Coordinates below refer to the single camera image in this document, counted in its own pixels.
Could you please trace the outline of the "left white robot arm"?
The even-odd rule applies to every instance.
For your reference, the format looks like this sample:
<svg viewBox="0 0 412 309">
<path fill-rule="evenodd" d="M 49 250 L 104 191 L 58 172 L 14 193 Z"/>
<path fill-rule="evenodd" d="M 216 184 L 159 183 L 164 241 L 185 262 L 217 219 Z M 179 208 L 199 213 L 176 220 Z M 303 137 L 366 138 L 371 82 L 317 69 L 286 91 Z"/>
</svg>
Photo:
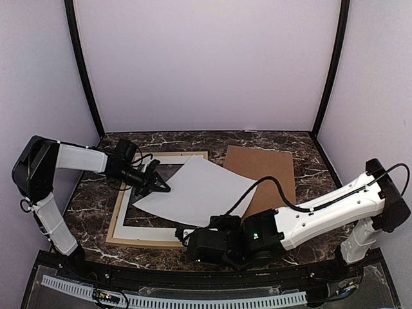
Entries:
<svg viewBox="0 0 412 309">
<path fill-rule="evenodd" d="M 68 258 L 65 269 L 77 281 L 86 280 L 91 267 L 82 260 L 84 249 L 70 232 L 55 201 L 55 172 L 69 169 L 101 173 L 130 186 L 141 197 L 152 192 L 169 193 L 171 188 L 156 170 L 160 161 L 152 158 L 139 170 L 143 160 L 135 158 L 137 150 L 138 146 L 126 139 L 119 140 L 114 150 L 104 152 L 35 135 L 14 165 L 12 180 L 23 197 L 21 209 L 33 214 L 55 251 Z"/>
</svg>

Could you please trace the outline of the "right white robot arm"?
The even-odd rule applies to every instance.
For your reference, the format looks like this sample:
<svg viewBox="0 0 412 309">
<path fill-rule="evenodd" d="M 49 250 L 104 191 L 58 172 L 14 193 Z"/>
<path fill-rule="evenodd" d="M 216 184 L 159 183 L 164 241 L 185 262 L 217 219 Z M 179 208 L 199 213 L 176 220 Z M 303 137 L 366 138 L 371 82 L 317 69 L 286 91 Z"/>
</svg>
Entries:
<svg viewBox="0 0 412 309">
<path fill-rule="evenodd" d="M 328 266 L 334 279 L 342 279 L 361 261 L 381 232 L 393 232 L 411 215 L 404 191 L 389 173 L 406 164 L 385 169 L 376 158 L 366 162 L 365 172 L 349 184 L 314 200 L 294 205 L 273 176 L 257 180 L 241 196 L 243 201 L 263 182 L 273 182 L 284 205 L 251 215 L 234 215 L 236 202 L 225 214 L 212 216 L 204 227 L 178 227 L 176 238 L 190 261 L 222 265 L 234 270 L 263 267 L 286 251 L 351 222 L 356 226 L 336 250 Z"/>
</svg>

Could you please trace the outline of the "white mat board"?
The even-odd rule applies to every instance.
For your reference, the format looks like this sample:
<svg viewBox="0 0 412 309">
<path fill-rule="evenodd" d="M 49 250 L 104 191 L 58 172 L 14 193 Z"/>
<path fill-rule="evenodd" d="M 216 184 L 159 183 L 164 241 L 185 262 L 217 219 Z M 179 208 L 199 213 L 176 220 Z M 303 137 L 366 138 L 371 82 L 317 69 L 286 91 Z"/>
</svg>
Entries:
<svg viewBox="0 0 412 309">
<path fill-rule="evenodd" d="M 152 156 L 144 153 L 144 156 L 138 169 L 142 170 L 150 159 L 157 159 L 161 162 L 160 174 L 168 180 L 192 156 L 208 159 L 208 152 L 160 152 Z M 106 244 L 155 249 L 182 248 L 175 237 L 176 227 L 180 224 L 135 207 L 134 202 L 139 200 L 130 186 L 124 183 L 120 186 Z"/>
</svg>

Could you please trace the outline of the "blue landscape photo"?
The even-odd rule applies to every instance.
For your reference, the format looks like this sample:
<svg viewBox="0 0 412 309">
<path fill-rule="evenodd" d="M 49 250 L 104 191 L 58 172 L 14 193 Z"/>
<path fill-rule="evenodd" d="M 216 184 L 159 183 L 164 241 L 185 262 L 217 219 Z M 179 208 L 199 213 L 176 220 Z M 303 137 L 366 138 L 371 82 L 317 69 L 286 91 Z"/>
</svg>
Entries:
<svg viewBox="0 0 412 309">
<path fill-rule="evenodd" d="M 152 192 L 134 206 L 163 219 L 204 227 L 225 214 L 255 181 L 192 156 L 166 183 L 171 191 Z"/>
</svg>

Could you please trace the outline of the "brown backing board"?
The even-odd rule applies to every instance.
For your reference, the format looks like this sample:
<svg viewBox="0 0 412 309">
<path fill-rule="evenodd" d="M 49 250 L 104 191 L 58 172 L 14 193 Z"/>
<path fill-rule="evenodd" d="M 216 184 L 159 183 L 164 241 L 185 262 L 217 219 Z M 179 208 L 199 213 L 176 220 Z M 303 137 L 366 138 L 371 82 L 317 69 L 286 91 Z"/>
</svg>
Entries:
<svg viewBox="0 0 412 309">
<path fill-rule="evenodd" d="M 290 153 L 230 145 L 223 167 L 255 182 L 265 176 L 276 178 L 287 200 L 296 204 L 294 163 Z M 265 180 L 248 196 L 252 199 L 242 217 L 243 220 L 259 212 L 285 205 L 272 180 Z"/>
</svg>

